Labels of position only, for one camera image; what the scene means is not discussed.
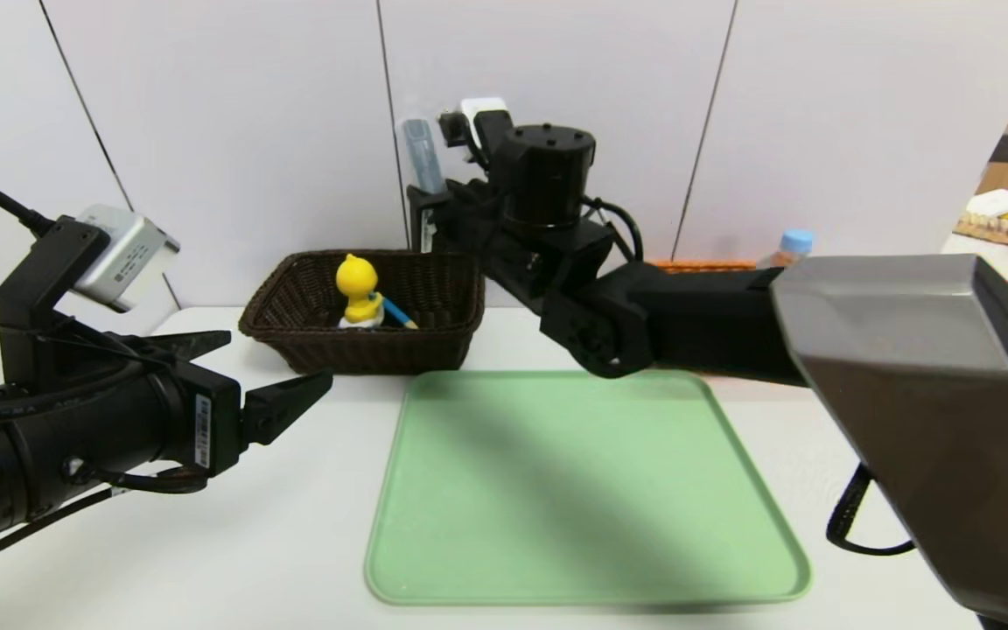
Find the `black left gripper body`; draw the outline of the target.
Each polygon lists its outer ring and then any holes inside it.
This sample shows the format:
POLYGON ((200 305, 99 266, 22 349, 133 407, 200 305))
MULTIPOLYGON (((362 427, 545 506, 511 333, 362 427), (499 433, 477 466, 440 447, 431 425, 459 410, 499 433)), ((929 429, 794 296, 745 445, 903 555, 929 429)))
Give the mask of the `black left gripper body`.
POLYGON ((239 461, 239 383, 188 361, 88 359, 53 380, 51 406, 5 427, 10 525, 84 491, 191 494, 239 461))

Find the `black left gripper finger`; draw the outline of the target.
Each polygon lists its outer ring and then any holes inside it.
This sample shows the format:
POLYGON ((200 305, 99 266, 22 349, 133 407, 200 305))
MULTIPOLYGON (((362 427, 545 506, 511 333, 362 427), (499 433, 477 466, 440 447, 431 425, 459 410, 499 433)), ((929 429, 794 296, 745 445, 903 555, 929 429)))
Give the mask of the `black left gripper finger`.
POLYGON ((230 331, 201 331, 167 335, 153 335, 144 339, 146 347, 156 350, 166 359, 193 361, 227 347, 232 340, 230 331))
POLYGON ((332 389, 328 370, 296 376, 247 392, 241 408, 241 442, 271 445, 332 389))

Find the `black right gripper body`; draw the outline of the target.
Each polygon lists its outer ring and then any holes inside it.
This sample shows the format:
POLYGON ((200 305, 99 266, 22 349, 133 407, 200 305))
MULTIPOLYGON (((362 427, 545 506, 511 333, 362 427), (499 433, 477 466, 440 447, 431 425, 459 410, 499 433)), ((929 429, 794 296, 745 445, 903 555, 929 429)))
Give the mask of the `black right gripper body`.
POLYGON ((477 191, 448 178, 443 188, 428 192, 405 187, 409 213, 409 248, 418 254, 440 254, 469 249, 473 224, 479 219, 477 191))

